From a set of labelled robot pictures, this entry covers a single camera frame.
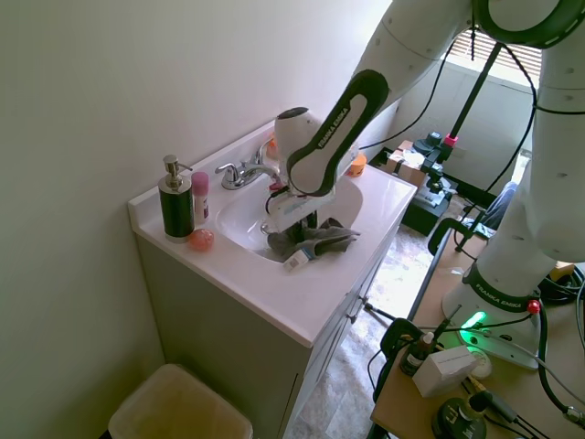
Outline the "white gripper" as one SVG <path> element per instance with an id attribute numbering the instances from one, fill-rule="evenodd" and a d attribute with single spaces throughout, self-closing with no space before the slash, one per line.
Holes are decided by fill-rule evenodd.
<path id="1" fill-rule="evenodd" d="M 319 227 L 318 212 L 321 207 L 335 199 L 333 189 L 322 197 L 295 195 L 286 187 L 272 193 L 266 201 L 266 224 L 269 232 L 283 232 L 288 229 L 288 237 L 294 245 L 305 240 L 306 226 Z"/>

